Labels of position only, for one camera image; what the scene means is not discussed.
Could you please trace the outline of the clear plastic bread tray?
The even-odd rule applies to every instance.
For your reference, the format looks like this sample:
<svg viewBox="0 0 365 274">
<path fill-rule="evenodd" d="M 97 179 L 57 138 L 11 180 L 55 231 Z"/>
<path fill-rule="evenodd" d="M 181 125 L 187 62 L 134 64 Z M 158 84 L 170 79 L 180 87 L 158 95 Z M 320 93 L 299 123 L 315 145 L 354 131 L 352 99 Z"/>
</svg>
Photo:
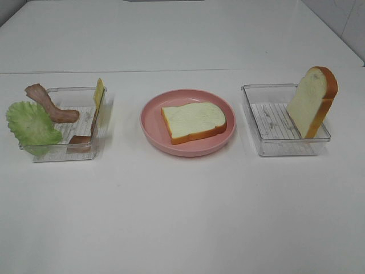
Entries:
<svg viewBox="0 0 365 274">
<path fill-rule="evenodd" d="M 331 140 L 324 125 L 314 138 L 301 138 L 286 111 L 296 89 L 297 85 L 292 83 L 241 87 L 243 109 L 259 156 L 319 155 Z"/>
</svg>

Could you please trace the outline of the bacon strip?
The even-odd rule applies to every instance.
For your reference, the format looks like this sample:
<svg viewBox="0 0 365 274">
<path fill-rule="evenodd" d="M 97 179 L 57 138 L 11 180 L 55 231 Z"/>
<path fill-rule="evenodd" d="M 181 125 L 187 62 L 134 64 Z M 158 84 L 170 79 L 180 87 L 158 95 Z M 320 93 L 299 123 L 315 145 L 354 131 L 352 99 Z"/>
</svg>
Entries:
<svg viewBox="0 0 365 274">
<path fill-rule="evenodd" d="M 29 98 L 45 109 L 53 122 L 74 123 L 79 119 L 79 111 L 63 110 L 54 105 L 46 89 L 39 83 L 26 87 L 25 92 Z"/>
<path fill-rule="evenodd" d="M 95 110 L 90 135 L 74 135 L 68 143 L 67 152 L 68 153 L 85 153 L 91 151 L 92 148 L 92 138 L 97 133 L 96 120 L 98 117 L 98 110 Z"/>
</svg>

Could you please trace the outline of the upright white bread slice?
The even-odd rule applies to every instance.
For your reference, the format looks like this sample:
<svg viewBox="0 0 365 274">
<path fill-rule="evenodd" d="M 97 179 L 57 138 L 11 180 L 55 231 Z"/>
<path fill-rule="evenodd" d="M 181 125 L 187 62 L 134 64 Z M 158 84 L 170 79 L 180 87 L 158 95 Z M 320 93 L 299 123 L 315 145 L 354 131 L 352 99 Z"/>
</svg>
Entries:
<svg viewBox="0 0 365 274">
<path fill-rule="evenodd" d="M 301 138 L 314 138 L 337 92 L 336 78 L 328 68 L 315 66 L 307 71 L 286 107 Z"/>
</svg>

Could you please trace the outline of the green lettuce leaf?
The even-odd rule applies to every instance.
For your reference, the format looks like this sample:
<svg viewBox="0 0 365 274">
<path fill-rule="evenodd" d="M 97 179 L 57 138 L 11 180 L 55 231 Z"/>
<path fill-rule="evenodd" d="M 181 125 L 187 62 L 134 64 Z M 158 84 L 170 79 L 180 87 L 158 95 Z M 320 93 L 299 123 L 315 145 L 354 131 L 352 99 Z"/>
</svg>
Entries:
<svg viewBox="0 0 365 274">
<path fill-rule="evenodd" d="M 6 120 L 19 144 L 34 156 L 46 154 L 48 145 L 62 140 L 62 133 L 54 128 L 49 114 L 37 103 L 13 103 L 6 111 Z"/>
</svg>

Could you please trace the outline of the white bread slice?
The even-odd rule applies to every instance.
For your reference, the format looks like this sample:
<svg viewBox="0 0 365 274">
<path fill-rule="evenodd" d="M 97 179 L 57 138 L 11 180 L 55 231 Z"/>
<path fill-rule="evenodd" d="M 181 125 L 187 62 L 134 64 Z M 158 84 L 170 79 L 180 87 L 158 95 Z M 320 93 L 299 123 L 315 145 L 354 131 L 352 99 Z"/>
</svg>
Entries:
<svg viewBox="0 0 365 274">
<path fill-rule="evenodd" d="M 211 102 L 163 107 L 161 114 L 173 145 L 215 136 L 227 127 L 224 112 Z"/>
<path fill-rule="evenodd" d="M 315 66 L 307 71 L 286 107 L 301 138 L 314 138 L 337 92 L 336 78 L 328 68 Z"/>
</svg>

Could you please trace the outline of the clear plastic ingredient tray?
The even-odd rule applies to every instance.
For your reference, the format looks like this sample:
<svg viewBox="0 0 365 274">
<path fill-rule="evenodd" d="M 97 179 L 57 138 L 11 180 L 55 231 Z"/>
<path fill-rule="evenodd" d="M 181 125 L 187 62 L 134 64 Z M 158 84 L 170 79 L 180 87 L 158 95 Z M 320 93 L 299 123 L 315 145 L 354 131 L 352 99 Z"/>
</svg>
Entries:
<svg viewBox="0 0 365 274">
<path fill-rule="evenodd" d="M 97 133 L 92 138 L 91 151 L 85 153 L 68 153 L 68 143 L 74 135 L 90 135 L 91 124 L 95 112 L 94 92 L 96 87 L 58 87 L 48 88 L 47 92 L 58 108 L 63 110 L 79 111 L 79 119 L 74 123 L 55 123 L 54 128 L 62 133 L 62 140 L 58 144 L 48 145 L 49 151 L 42 156 L 34 156 L 33 162 L 62 162 L 73 160 L 90 160 L 93 159 L 99 151 L 99 143 L 107 129 L 106 113 L 108 106 L 104 100 L 107 89 L 104 89 L 104 95 L 99 108 L 96 120 Z"/>
</svg>

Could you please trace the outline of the yellow cheese slice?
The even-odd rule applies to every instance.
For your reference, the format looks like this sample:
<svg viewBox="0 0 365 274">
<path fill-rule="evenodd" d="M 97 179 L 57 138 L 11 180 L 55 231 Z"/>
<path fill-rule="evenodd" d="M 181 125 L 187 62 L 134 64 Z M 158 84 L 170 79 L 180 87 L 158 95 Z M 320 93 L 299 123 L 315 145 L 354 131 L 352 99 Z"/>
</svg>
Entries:
<svg viewBox="0 0 365 274">
<path fill-rule="evenodd" d="M 103 83 L 102 79 L 99 78 L 97 81 L 96 89 L 95 89 L 94 96 L 93 96 L 94 103 L 95 103 L 95 116 L 98 115 L 103 95 L 104 95 L 104 83 Z"/>
</svg>

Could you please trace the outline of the pink round plate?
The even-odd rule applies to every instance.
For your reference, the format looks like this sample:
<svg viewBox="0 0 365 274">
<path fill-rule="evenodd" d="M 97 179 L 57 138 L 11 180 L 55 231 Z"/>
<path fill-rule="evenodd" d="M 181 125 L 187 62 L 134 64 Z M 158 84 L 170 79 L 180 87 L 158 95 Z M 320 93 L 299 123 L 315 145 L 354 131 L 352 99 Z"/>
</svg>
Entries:
<svg viewBox="0 0 365 274">
<path fill-rule="evenodd" d="M 225 132 L 205 139 L 172 144 L 161 108 L 194 102 L 212 102 L 222 109 L 227 122 Z M 219 96 L 203 90 L 179 89 L 164 92 L 144 106 L 140 121 L 146 138 L 153 146 L 168 154 L 183 157 L 203 156 L 218 151 L 227 144 L 236 129 L 236 116 L 231 105 Z"/>
</svg>

